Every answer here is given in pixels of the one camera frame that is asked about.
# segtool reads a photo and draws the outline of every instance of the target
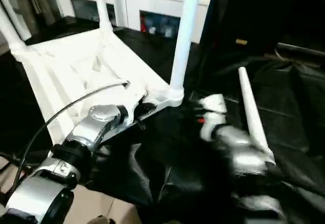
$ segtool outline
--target silver robotic arm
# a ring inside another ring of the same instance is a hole
[[[72,190],[87,174],[104,135],[128,117],[124,106],[92,107],[61,145],[13,192],[0,223],[63,223]]]

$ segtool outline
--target overturned white chair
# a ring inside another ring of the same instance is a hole
[[[134,124],[134,109],[144,96],[145,102],[156,108],[140,119],[165,107],[179,106],[184,97],[183,81],[197,4],[198,0],[184,0],[170,84],[113,33],[104,0],[97,0],[99,29],[31,46],[19,39],[0,6],[0,30],[11,53],[22,62],[45,120],[99,87],[130,82],[128,88],[102,91],[58,116],[48,126],[53,144],[61,143],[93,105],[124,105],[128,110],[128,119],[108,132],[104,140]]]

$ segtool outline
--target black fabric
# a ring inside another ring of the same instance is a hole
[[[79,33],[97,26],[68,18],[27,43]],[[127,28],[115,33],[169,81],[175,40]],[[239,66],[246,66],[266,136],[281,174],[288,182],[325,193],[322,143],[325,73],[322,67],[247,57],[243,53],[214,54],[209,61],[201,63],[200,56],[200,48],[193,45],[186,72],[184,103],[178,108],[164,109],[105,142],[94,157],[88,181],[83,184],[91,190],[135,204],[143,223],[163,223],[171,219],[183,223],[241,223],[242,212],[231,198],[234,182],[228,164],[222,153],[216,150],[216,145],[199,139],[201,125],[197,118],[200,115],[195,107],[199,98],[222,93],[228,110],[227,122],[246,129],[237,72]],[[2,106],[6,106],[3,107],[6,111],[2,119],[12,120],[2,132],[16,132],[17,127],[24,129],[28,125],[28,133],[21,136],[27,140],[32,128],[36,129],[43,119],[33,92],[26,85],[28,81],[22,67],[8,53],[1,56],[1,61],[0,66],[4,61],[7,64],[1,70],[6,84],[8,81],[15,84],[17,77],[24,81],[22,91],[15,89],[12,96],[1,101]],[[13,75],[9,75],[9,70],[15,71]],[[19,113],[15,114],[15,120],[10,117],[10,111],[16,108],[11,102],[14,100],[19,101],[18,107],[24,113],[25,123],[17,123]],[[32,105],[23,103],[25,101],[32,102]],[[12,133],[8,138],[16,141],[18,136]],[[7,142],[7,138],[2,136],[1,139]],[[49,138],[41,137],[39,140],[37,145],[46,147],[48,143],[50,148]],[[23,143],[10,146],[4,143],[1,151],[9,147],[9,152],[12,152],[23,146]],[[270,179],[267,191],[281,201],[289,223],[316,223],[324,218],[325,201],[319,195],[276,178]]]

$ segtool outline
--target white cylindrical rod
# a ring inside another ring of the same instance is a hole
[[[30,32],[28,31],[28,29],[23,28],[23,26],[21,25],[21,23],[19,22],[17,15],[14,11],[14,9],[12,8],[9,0],[1,0],[2,4],[4,5],[4,7],[7,9],[8,15],[10,16],[10,19],[12,20],[12,22],[14,23],[17,32],[19,33],[19,35],[21,36],[21,38],[23,40],[27,40],[30,38]]]
[[[184,0],[170,87],[183,93],[183,82],[199,0]]]
[[[259,117],[258,109],[256,106],[252,88],[250,86],[246,68],[240,67],[238,69],[238,72],[249,134],[252,140],[254,141],[254,144],[256,144],[258,148],[263,150],[266,154],[268,154],[268,156],[272,160],[274,160],[273,152],[270,150],[265,137],[263,125]]]
[[[112,24],[110,22],[110,19],[108,17],[107,7],[105,0],[97,0],[97,9],[98,9],[98,15],[100,18],[100,28],[112,28]]]
[[[15,28],[11,24],[6,12],[0,5],[0,31],[9,44],[10,49],[19,49],[25,47],[24,42],[18,36]]]

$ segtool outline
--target black cable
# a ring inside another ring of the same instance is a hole
[[[22,172],[22,169],[24,167],[24,164],[25,164],[25,161],[26,161],[26,158],[27,158],[27,155],[30,151],[30,148],[31,146],[33,145],[33,142],[35,141],[36,137],[41,133],[41,131],[43,131],[55,118],[57,118],[62,112],[64,112],[65,110],[67,110],[68,108],[70,108],[71,106],[75,105],[76,103],[96,94],[96,93],[99,93],[105,89],[108,89],[108,88],[112,88],[112,87],[116,87],[116,86],[121,86],[123,85],[124,87],[129,85],[129,82],[125,82],[125,83],[118,83],[118,84],[112,84],[112,85],[108,85],[108,86],[104,86],[102,88],[99,88],[99,89],[96,89],[94,90],[93,92],[90,92],[86,95],[84,95],[83,97],[71,102],[70,104],[68,104],[67,106],[63,107],[61,110],[59,110],[57,113],[55,113],[45,124],[43,124],[40,129],[34,134],[34,136],[32,137],[32,139],[29,141],[27,147],[26,147],[26,150],[25,150],[25,153],[24,153],[24,156],[21,158],[21,162],[20,162],[20,165],[19,165],[19,168],[17,170],[17,173],[16,173],[16,176],[15,176],[15,180],[14,180],[14,183],[12,185],[12,193],[16,190],[17,186],[18,186],[18,182],[19,182],[19,177],[20,177],[20,174]]]

